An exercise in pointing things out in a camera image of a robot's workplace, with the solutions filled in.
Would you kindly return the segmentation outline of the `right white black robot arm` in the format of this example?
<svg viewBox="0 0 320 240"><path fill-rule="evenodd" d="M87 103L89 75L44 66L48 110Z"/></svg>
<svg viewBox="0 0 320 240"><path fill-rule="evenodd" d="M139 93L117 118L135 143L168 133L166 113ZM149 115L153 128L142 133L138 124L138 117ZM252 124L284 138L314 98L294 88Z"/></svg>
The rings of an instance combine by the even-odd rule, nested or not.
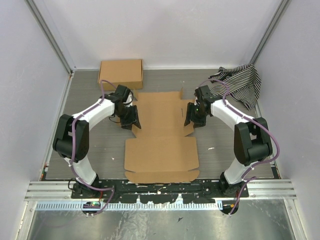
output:
<svg viewBox="0 0 320 240"><path fill-rule="evenodd" d="M221 173L218 189L225 197L232 197L244 184L244 178L255 163L264 161L273 153L267 121L253 118L232 106L225 98L214 96L207 85L195 89L195 101L187 104L184 125L204 127L207 117L216 117L233 130L235 159Z"/></svg>

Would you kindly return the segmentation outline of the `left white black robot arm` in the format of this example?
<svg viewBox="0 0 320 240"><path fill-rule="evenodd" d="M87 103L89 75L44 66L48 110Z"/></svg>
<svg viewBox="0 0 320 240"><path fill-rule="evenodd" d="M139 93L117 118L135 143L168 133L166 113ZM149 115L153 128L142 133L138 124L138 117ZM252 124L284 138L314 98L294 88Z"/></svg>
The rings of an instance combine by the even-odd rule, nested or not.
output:
<svg viewBox="0 0 320 240"><path fill-rule="evenodd" d="M122 129L141 129L138 107L133 104L134 93L124 85L118 85L114 92L105 94L88 108L73 115L59 117L52 148L68 163L75 175L76 187L88 197L95 198L100 193L111 191L114 187L103 188L98 174L93 170L88 152L90 131L106 118L117 116Z"/></svg>

